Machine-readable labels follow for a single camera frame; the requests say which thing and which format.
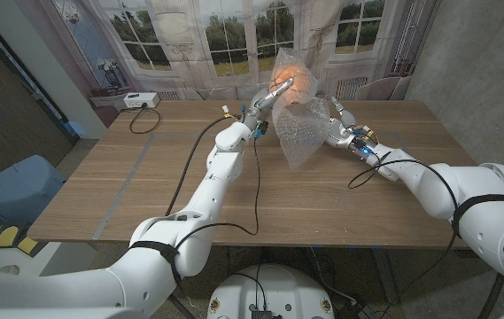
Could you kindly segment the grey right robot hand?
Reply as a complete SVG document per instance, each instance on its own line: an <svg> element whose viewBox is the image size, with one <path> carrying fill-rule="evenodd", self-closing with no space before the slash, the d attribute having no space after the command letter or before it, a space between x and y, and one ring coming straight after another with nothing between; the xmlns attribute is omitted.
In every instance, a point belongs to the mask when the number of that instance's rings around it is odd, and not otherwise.
<svg viewBox="0 0 504 319"><path fill-rule="evenodd" d="M367 126L357 125L353 114L335 97L331 97L330 102L336 108L339 118L330 118L330 130L325 143L335 148L349 149L363 159L376 155L375 132Z"/></svg>

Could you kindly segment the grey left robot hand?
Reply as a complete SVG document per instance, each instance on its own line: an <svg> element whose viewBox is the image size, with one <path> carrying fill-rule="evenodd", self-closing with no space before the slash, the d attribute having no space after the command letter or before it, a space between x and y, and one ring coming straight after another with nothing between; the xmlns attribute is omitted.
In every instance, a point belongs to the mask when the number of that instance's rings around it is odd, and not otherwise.
<svg viewBox="0 0 504 319"><path fill-rule="evenodd" d="M273 89L262 89L252 99L251 105L245 112L241 122L250 130L254 130L269 116L277 99L288 90L293 83L294 78L290 77L282 83L275 85Z"/></svg>

